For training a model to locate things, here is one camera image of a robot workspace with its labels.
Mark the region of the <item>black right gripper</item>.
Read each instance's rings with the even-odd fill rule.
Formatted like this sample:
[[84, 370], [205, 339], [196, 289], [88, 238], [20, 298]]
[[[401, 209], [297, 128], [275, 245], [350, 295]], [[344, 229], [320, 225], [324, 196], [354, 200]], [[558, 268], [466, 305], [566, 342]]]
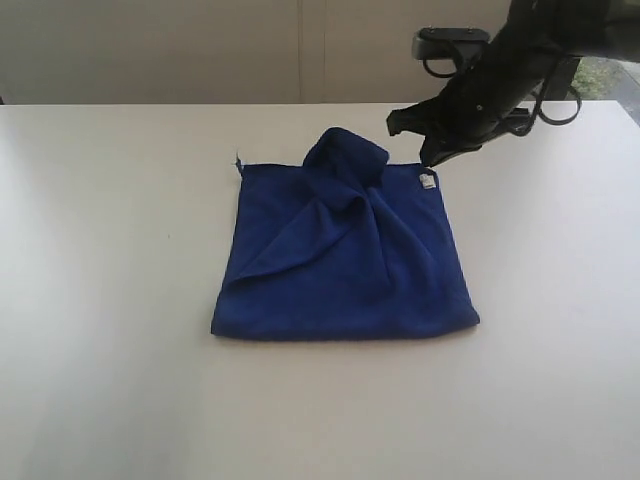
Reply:
[[548, 117], [542, 103], [567, 57], [596, 50], [609, 7], [608, 1], [513, 1], [479, 60], [438, 97], [392, 110], [389, 135], [433, 136], [419, 151], [421, 164], [433, 168], [505, 133], [525, 136], [536, 119], [552, 126], [572, 122], [574, 116]]

